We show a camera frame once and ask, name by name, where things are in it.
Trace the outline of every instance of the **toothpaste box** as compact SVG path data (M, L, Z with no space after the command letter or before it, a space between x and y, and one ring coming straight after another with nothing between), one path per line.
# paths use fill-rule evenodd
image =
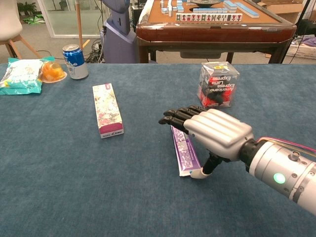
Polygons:
M190 171L201 169L193 144L183 131L171 126L174 147L179 166L179 176L188 176Z
M96 85L92 88L101 138L123 134L122 118L112 84Z

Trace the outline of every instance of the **clear plastic box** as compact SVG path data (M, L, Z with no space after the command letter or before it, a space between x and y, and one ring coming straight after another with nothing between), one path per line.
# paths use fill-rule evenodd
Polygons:
M239 72L229 62L202 63L197 96L204 108L229 107Z

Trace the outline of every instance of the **chair leg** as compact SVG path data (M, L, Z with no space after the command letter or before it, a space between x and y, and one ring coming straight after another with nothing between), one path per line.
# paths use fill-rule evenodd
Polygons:
M11 39L9 39L9 44L13 48L14 52L16 53L16 56L18 56L18 59L22 59L21 54L19 53L18 49L15 47L15 44Z
M10 57L11 57L11 58L14 58L13 53L12 53L12 51L11 51L10 46L9 46L8 43L5 44L5 47L6 47L6 49L8 50L8 53L10 54Z
M20 40L27 48L29 48L30 51L33 52L33 54L35 54L38 58L42 58L42 56L40 56L22 36L20 36Z

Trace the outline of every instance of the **purple toothpaste box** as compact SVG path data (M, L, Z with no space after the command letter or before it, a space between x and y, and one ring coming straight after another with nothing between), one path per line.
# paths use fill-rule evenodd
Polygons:
M179 174L189 176L190 171L201 169L193 144L187 134L171 126L174 147L176 149Z

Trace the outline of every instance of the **soda can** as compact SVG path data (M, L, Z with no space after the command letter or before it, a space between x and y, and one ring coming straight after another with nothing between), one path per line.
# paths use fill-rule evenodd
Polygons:
M79 45L69 44L64 46L63 55L72 79L82 79L88 76L88 68Z

